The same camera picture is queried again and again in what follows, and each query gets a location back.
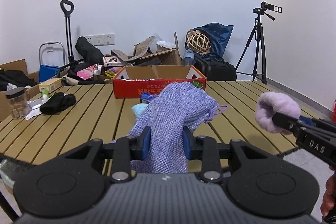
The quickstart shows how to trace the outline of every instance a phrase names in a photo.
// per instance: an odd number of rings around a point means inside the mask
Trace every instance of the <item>glass jar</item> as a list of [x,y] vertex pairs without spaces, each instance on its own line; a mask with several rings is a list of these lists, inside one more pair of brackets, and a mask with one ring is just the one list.
[[8,99],[9,110],[13,119],[24,118],[30,112],[23,87],[7,91],[6,98]]

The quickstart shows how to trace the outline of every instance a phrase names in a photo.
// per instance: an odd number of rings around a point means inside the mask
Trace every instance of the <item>red cardboard box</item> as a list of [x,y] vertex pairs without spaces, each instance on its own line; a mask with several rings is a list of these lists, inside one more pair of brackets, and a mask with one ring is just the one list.
[[116,98],[140,98],[142,92],[159,94],[173,82],[192,82],[205,90],[206,77],[194,66],[124,67],[113,78]]

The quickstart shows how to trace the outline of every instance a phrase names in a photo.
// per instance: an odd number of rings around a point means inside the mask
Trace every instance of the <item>wicker ball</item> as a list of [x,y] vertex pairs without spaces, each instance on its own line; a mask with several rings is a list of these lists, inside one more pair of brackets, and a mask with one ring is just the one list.
[[194,52],[199,54],[207,54],[210,52],[210,41],[201,31],[193,31],[190,29],[189,32],[187,32],[185,40],[188,48]]

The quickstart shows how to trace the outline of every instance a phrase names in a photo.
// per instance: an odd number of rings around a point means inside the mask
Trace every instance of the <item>black sock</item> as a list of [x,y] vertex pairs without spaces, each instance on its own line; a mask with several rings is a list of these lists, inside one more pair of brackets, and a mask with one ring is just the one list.
[[40,111],[43,114],[52,115],[57,112],[67,109],[76,103],[76,98],[73,94],[64,96],[63,92],[57,92],[51,98],[40,106]]

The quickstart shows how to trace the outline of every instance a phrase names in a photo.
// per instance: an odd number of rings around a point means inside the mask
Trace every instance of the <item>floor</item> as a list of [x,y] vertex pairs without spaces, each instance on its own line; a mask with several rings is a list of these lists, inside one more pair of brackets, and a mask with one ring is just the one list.
[[[285,156],[284,160],[294,165],[300,166],[301,168],[310,172],[318,181],[320,185],[320,196],[314,207],[314,210],[312,211],[312,216],[314,216],[316,220],[320,222],[321,217],[322,217],[321,212],[320,212],[320,206],[322,203],[322,196],[325,191],[325,183],[326,183],[326,180],[333,174],[333,172],[329,170],[328,165],[326,163],[314,157],[312,154],[308,153],[307,151],[303,149],[295,153],[292,153],[288,156]],[[4,197],[12,205],[14,210],[17,213],[19,213],[20,211],[14,200],[14,197],[6,190],[2,180],[0,180],[0,190],[2,194],[4,195]],[[12,223],[11,220],[5,215],[5,213],[1,209],[0,209],[0,223],[1,224]]]

